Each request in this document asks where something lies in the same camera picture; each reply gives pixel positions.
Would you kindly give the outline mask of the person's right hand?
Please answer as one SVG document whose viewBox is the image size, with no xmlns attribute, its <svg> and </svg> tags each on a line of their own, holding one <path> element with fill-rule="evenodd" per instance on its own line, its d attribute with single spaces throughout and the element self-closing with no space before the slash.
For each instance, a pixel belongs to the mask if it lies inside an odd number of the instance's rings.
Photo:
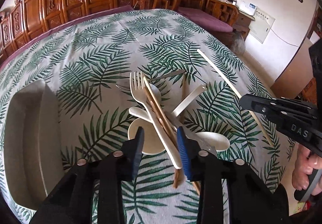
<svg viewBox="0 0 322 224">
<path fill-rule="evenodd" d="M 314 169 L 321 169 L 322 160 L 302 145 L 298 145 L 295 168 L 292 173 L 292 185 L 296 190 L 306 190 L 309 186 L 308 176 Z"/>
</svg>

